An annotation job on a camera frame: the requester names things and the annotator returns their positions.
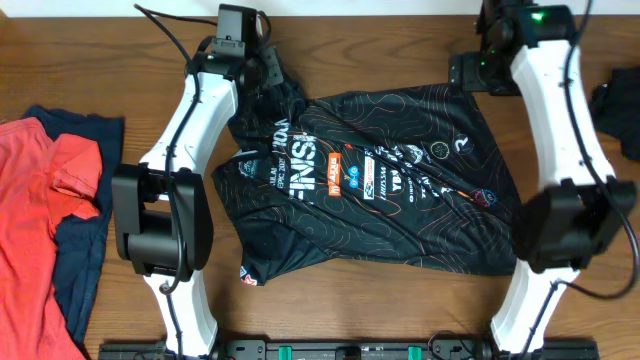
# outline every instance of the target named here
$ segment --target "green led light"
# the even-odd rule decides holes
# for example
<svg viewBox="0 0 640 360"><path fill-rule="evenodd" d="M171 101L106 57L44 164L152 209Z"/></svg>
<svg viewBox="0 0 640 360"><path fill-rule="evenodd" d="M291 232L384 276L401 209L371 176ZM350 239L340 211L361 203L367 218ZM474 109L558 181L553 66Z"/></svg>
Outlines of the green led light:
<svg viewBox="0 0 640 360"><path fill-rule="evenodd" d="M544 13L543 12L531 13L531 18L536 22L540 22L542 21L542 19L544 19Z"/></svg>

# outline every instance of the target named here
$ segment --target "orange logo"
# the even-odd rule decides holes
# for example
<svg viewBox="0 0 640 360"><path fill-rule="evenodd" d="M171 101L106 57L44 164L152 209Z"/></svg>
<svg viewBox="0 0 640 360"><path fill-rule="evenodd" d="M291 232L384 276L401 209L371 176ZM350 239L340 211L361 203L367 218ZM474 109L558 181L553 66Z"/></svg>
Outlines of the orange logo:
<svg viewBox="0 0 640 360"><path fill-rule="evenodd" d="M341 196L340 194L340 153L329 153L329 168L327 169L327 181L329 196Z"/></svg>

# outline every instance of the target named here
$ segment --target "green connector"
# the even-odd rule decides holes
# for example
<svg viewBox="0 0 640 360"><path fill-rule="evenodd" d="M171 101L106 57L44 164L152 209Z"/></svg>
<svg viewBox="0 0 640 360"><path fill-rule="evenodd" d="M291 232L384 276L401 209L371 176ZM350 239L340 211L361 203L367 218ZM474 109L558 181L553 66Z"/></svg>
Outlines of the green connector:
<svg viewBox="0 0 640 360"><path fill-rule="evenodd" d="M293 360L293 349L291 349L291 346L280 346L280 348L278 348L278 359Z"/></svg>
<svg viewBox="0 0 640 360"><path fill-rule="evenodd" d="M419 346L409 346L409 360L422 360L422 349Z"/></svg>

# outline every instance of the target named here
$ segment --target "circular logo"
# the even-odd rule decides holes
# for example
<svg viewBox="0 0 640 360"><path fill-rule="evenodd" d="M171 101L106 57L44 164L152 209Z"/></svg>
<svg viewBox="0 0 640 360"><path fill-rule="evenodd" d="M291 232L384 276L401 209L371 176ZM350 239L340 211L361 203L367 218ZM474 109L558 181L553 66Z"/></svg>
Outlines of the circular logo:
<svg viewBox="0 0 640 360"><path fill-rule="evenodd" d="M436 141L431 144L431 153L440 160L446 159L449 156L449 146L442 141Z"/></svg>
<svg viewBox="0 0 640 360"><path fill-rule="evenodd" d="M473 199L482 207L491 207L498 201L498 197L491 190L475 190L471 193Z"/></svg>
<svg viewBox="0 0 640 360"><path fill-rule="evenodd" d="M407 150L411 158L407 158L407 160L411 161L414 164L419 163L422 160L423 151L419 147L415 145L407 145Z"/></svg>
<svg viewBox="0 0 640 360"><path fill-rule="evenodd" d="M453 149L460 155L467 155L473 150L473 141L465 134L458 134L453 140Z"/></svg>

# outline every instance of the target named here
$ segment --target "dark blue fabric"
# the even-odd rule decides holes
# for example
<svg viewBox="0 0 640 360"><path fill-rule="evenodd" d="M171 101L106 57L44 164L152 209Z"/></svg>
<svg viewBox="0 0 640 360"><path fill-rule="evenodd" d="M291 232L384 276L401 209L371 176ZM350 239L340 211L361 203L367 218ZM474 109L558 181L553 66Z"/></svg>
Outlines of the dark blue fabric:
<svg viewBox="0 0 640 360"><path fill-rule="evenodd" d="M69 216L58 225L55 236L58 245L53 271L55 298L73 341L82 345L104 262L113 209L111 178L122 157L124 118L84 116L40 106L29 108L24 117L38 118L53 140L60 134L73 134L94 140L100 147L103 171L93 202L100 216L89 220Z"/></svg>

